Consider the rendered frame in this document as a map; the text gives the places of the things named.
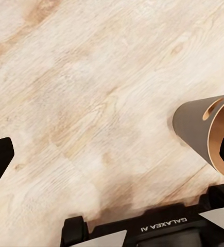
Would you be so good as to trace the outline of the trash can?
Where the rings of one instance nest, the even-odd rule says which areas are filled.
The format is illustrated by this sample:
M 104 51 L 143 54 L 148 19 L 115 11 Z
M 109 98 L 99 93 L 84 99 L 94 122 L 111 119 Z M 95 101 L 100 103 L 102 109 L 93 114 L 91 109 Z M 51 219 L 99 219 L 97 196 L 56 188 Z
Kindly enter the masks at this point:
M 191 148 L 224 176 L 219 155 L 224 138 L 224 95 L 188 101 L 179 106 L 173 128 Z

